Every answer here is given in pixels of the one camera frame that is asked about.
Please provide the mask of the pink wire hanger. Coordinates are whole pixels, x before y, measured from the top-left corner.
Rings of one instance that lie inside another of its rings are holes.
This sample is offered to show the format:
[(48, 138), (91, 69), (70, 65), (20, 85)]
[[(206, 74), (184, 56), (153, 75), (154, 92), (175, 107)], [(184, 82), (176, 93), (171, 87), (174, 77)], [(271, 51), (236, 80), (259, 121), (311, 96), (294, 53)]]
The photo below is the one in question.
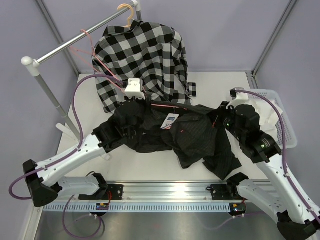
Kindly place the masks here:
[[(109, 73), (109, 75), (106, 75), (107, 80), (114, 85), (117, 89), (119, 89), (121, 92), (124, 92), (124, 85), (123, 82), (121, 80), (119, 80), (115, 74), (112, 73), (112, 71), (97, 57), (96, 53), (95, 53), (95, 47), (93, 44), (93, 39), (91, 37), (91, 35), (84, 29), (80, 30), (81, 33), (84, 33), (86, 37), (89, 38), (89, 42), (90, 42), (90, 48), (91, 48), (91, 52), (89, 51), (85, 51), (73, 46), (69, 47), (69, 50), (71, 51), (71, 53), (73, 55), (75, 55), (77, 58), (79, 58), (83, 63), (85, 63), (86, 65), (88, 65), (91, 69), (93, 69), (94, 73), (99, 73), (102, 75), (105, 75), (105, 70)], [(85, 60), (81, 55), (81, 54), (85, 54), (88, 56), (93, 57), (95, 60), (97, 60), (100, 63), (100, 68), (101, 70), (98, 70), (97, 67), (95, 67), (92, 63), (89, 63), (87, 60)]]
[(159, 103), (151, 103), (150, 105), (154, 106), (154, 107), (162, 107), (162, 108), (174, 108), (174, 109), (179, 108), (179, 106), (167, 105), (167, 104), (159, 104)]

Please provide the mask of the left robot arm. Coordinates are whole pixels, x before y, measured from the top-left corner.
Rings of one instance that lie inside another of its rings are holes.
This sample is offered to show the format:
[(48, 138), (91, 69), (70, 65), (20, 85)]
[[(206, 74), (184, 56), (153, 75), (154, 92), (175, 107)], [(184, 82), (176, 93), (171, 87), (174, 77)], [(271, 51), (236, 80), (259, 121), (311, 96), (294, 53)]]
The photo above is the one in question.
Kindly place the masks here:
[(146, 100), (127, 100), (79, 145), (41, 162), (26, 161), (23, 171), (33, 205), (44, 207), (59, 197), (72, 195), (103, 199), (108, 184), (100, 173), (84, 177), (68, 177), (67, 174), (132, 140), (144, 121), (148, 105)]

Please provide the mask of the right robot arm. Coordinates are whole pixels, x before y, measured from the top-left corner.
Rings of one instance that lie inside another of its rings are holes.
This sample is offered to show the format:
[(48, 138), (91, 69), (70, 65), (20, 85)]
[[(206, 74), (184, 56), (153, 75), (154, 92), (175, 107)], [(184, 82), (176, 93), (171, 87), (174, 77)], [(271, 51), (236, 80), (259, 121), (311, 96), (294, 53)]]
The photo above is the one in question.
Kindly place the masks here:
[(265, 174), (279, 197), (273, 197), (243, 173), (227, 180), (227, 195), (248, 200), (260, 208), (286, 240), (307, 240), (315, 235), (320, 229), (320, 208), (290, 170), (284, 150), (261, 130), (260, 116), (254, 107), (247, 104), (232, 107), (224, 101), (209, 118), (239, 142), (243, 154)]

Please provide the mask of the black pinstripe shirt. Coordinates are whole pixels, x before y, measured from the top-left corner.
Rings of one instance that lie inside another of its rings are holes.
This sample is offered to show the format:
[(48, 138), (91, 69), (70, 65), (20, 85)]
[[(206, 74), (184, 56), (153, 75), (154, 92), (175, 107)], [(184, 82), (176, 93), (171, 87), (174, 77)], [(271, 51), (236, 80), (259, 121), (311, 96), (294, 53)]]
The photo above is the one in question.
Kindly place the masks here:
[[(214, 109), (203, 105), (186, 105), (148, 101), (144, 122), (127, 144), (137, 153), (174, 151), (183, 169), (203, 160), (203, 165), (224, 180), (241, 162), (233, 154), (223, 127), (213, 127), (207, 114)], [(151, 103), (177, 106), (157, 107)]]

